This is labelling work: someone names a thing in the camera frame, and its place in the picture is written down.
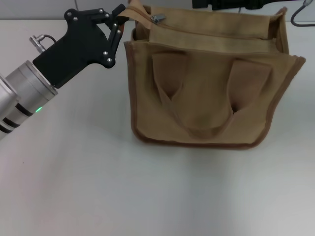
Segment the canvas bag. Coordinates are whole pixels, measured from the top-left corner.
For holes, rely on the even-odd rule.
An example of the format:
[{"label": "canvas bag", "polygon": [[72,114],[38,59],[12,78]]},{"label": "canvas bag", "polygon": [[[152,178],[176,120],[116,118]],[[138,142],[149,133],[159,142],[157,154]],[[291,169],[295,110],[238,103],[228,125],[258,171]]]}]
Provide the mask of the canvas bag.
[{"label": "canvas bag", "polygon": [[209,148],[260,144],[305,62],[289,55],[285,13],[147,7],[132,0],[121,16],[136,21],[125,42],[134,134]]}]

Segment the cable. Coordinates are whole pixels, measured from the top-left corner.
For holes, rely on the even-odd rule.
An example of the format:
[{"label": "cable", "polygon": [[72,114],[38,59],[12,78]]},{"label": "cable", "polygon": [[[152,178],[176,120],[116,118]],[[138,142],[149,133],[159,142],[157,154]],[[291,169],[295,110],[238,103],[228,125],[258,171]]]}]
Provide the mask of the cable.
[{"label": "cable", "polygon": [[77,0],[74,0],[74,4],[75,4],[75,9],[76,9],[77,11],[79,11],[79,7],[78,7],[78,2],[77,2]]},{"label": "cable", "polygon": [[297,14],[299,14],[305,7],[307,7],[308,5],[310,5],[312,3],[313,0],[305,0],[303,3],[303,6],[301,6],[291,17],[291,23],[294,26],[297,27],[309,27],[309,26],[315,26],[315,24],[298,24],[294,21],[294,18],[296,17]]},{"label": "cable", "polygon": [[48,34],[44,34],[45,38],[50,38],[51,40],[54,41],[54,43],[57,43],[57,41],[55,40],[55,38],[53,36],[50,36]]}]

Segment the green light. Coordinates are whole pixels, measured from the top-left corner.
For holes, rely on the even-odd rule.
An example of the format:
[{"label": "green light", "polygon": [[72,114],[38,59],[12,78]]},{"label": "green light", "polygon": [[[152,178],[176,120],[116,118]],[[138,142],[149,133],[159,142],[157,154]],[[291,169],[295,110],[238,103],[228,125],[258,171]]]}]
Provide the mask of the green light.
[{"label": "green light", "polygon": [[42,108],[43,107],[38,108],[35,113],[39,112]]}]

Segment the zipper pull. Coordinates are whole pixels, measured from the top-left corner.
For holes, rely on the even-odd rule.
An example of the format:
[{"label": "zipper pull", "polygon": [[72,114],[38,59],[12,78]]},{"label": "zipper pull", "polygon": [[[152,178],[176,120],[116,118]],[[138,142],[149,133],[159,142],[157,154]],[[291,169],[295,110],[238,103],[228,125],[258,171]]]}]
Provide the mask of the zipper pull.
[{"label": "zipper pull", "polygon": [[154,24],[159,23],[161,20],[164,20],[166,18],[165,14],[157,14],[151,16],[151,20],[153,21]]}]

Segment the zipper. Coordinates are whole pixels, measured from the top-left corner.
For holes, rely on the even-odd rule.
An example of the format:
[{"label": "zipper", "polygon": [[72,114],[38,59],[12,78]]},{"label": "zipper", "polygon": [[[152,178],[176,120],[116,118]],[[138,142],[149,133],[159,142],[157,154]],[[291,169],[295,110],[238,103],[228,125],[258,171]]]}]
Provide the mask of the zipper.
[{"label": "zipper", "polygon": [[160,21],[166,19],[166,15],[165,14],[157,14],[157,15],[153,15],[152,17],[150,17],[150,16],[146,15],[145,13],[143,13],[142,11],[140,11],[138,8],[136,8],[134,6],[128,6],[126,9],[135,11],[136,13],[138,13],[139,15],[141,15],[142,17],[144,17],[148,21],[151,21],[155,25],[157,25],[159,27],[163,27],[163,28],[169,29],[169,30],[174,30],[174,31],[183,32],[183,33],[197,34],[197,35],[220,37],[220,38],[236,38],[236,39],[247,39],[247,40],[248,39],[264,40],[262,38],[255,38],[255,37],[239,37],[239,36],[219,35],[219,34],[213,34],[213,33],[211,34],[211,33],[191,32],[191,31],[183,30],[183,29],[180,29],[180,28],[177,28],[177,27],[169,26],[169,25],[166,25],[166,24],[160,22]]}]

